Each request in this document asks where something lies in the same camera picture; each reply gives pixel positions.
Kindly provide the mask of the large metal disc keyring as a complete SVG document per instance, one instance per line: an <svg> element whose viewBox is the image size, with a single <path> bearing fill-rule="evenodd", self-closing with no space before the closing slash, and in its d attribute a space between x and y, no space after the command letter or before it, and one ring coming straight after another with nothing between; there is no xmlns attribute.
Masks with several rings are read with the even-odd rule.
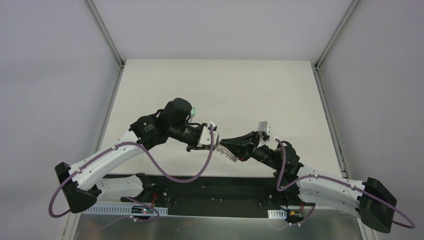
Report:
<svg viewBox="0 0 424 240"><path fill-rule="evenodd" d="M218 152L221 155L225 156L228 160L230 160L233 163L236 163L239 160L233 153L231 153L227 148L225 148L219 143L215 144L213 149L215 152Z"/></svg>

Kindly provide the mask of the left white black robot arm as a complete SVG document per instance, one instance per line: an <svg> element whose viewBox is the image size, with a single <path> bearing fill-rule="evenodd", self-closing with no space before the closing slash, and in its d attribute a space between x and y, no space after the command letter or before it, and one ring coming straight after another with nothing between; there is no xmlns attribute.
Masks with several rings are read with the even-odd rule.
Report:
<svg viewBox="0 0 424 240"><path fill-rule="evenodd" d="M193 123L192 105L183 98L175 98L163 109L141 116L120 137L102 150L73 164L61 162L54 170L60 183L55 190L48 211L51 217L53 204L60 191L68 203L68 213L81 213L98 200L118 200L122 197L137 198L147 202L153 189L140 175L107 180L105 176L127 160L146 154L163 176L177 183L193 182L209 165L212 156L195 176L178 179L166 173L149 153L149 150L166 143L169 138L187 145L187 151L209 149L212 153L217 143L217 127L214 123Z"/></svg>

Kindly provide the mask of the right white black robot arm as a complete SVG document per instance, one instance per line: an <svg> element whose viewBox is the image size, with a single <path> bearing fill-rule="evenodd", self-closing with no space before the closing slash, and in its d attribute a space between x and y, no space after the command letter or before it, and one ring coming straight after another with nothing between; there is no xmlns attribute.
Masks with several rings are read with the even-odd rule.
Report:
<svg viewBox="0 0 424 240"><path fill-rule="evenodd" d="M353 180L336 177L300 162L288 141L274 137L276 149L269 148L257 131L222 139L219 144L241 162L254 159L275 170L276 188L290 205L300 201L330 207L350 214L380 233L391 232L396 198L377 179Z"/></svg>

